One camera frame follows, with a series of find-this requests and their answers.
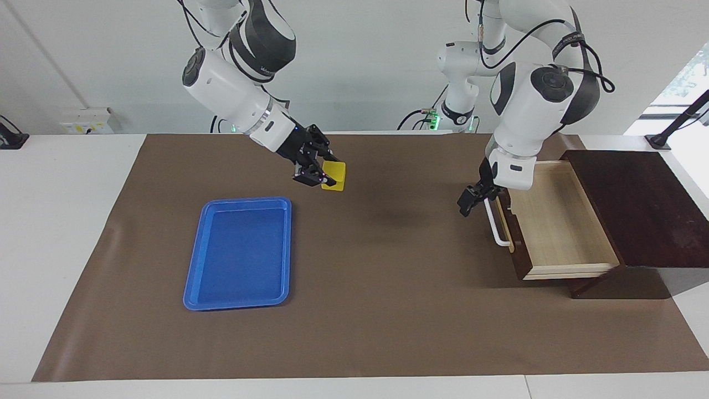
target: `yellow sponge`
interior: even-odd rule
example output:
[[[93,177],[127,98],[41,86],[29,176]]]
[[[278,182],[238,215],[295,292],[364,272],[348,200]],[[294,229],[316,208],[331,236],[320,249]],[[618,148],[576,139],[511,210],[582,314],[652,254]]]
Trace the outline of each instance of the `yellow sponge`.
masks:
[[[327,160],[323,163],[323,172],[337,181],[336,185],[320,185],[323,190],[342,191],[345,189],[345,163]]]

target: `dark wooden cabinet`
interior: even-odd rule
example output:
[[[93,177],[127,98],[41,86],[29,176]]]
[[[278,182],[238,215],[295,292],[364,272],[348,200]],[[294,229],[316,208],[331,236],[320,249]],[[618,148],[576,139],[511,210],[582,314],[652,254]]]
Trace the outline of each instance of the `dark wooden cabinet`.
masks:
[[[709,281],[709,222],[658,153],[567,151],[539,172],[542,191],[499,198],[520,279],[549,273],[596,299],[668,298]]]

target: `table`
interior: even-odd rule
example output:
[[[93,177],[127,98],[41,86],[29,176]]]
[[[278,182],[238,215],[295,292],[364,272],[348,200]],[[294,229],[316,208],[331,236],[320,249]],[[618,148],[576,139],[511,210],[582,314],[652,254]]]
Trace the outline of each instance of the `table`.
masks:
[[[52,335],[83,265],[93,251],[145,136],[34,136],[21,151],[0,153],[3,204],[12,204],[0,224],[9,245],[0,253],[0,396],[56,398],[150,394],[241,393],[249,398],[277,395],[485,397],[485,398],[703,398],[709,372],[580,376],[470,376],[446,378],[335,378],[229,381],[29,381]],[[584,138],[589,149],[648,149],[644,139],[626,136]],[[671,153],[663,157],[705,215],[709,199]],[[705,352],[709,315],[703,303],[709,285],[675,298]]]

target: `blue plastic tray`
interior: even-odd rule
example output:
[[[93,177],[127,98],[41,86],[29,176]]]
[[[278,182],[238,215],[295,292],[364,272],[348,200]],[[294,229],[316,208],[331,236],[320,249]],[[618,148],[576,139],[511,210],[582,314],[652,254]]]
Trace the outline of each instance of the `blue plastic tray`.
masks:
[[[190,310],[272,306],[288,296],[291,202],[220,199],[202,209],[183,303]]]

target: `brown table mat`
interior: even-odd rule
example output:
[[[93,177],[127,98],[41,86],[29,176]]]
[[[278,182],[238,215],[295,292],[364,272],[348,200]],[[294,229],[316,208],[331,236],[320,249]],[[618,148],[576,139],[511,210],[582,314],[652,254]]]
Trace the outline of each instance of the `brown table mat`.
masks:
[[[33,380],[709,369],[672,300],[572,300],[517,280],[484,209],[465,219],[455,204],[489,136],[331,139],[341,193],[292,182],[242,136],[148,136]],[[549,140],[542,158],[569,144]],[[202,206],[274,195],[294,205],[286,302],[185,309]]]

